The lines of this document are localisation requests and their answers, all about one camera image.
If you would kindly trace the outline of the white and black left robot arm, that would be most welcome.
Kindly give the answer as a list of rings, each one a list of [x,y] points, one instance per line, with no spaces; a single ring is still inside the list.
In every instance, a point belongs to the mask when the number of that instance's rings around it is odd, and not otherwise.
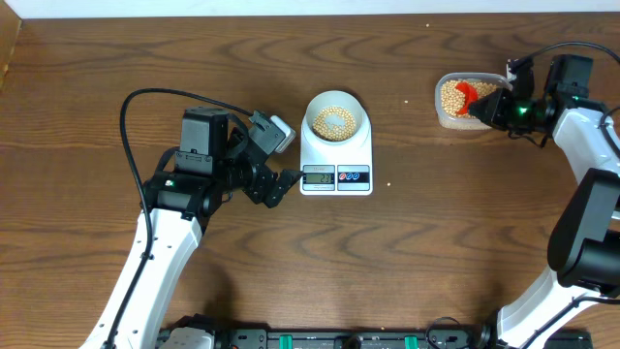
[[[86,348],[152,348],[185,265],[209,219],[241,190],[257,205],[278,206],[300,180],[266,161],[295,131],[255,111],[247,127],[223,109],[194,107],[182,117],[180,145],[166,151],[142,186],[145,203],[123,270]]]

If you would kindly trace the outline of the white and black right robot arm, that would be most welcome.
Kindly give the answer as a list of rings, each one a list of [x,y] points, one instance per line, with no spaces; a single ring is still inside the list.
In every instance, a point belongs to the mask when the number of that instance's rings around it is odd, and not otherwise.
[[[534,98],[534,60],[508,63],[510,88],[473,102],[469,112],[512,139],[540,133],[567,157],[577,188],[549,238],[547,265],[516,301],[483,326],[481,348],[543,348],[581,311],[619,303],[619,138],[614,111],[589,97],[593,61],[552,58],[542,97]]]

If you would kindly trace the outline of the red plastic scoop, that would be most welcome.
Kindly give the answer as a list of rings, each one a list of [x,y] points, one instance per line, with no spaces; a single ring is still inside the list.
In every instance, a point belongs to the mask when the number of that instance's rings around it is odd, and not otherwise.
[[[475,103],[479,98],[479,93],[475,86],[467,81],[461,81],[456,86],[455,89],[464,94],[464,102],[463,106],[460,110],[456,112],[457,115],[467,114],[469,111],[469,106],[472,103]]]

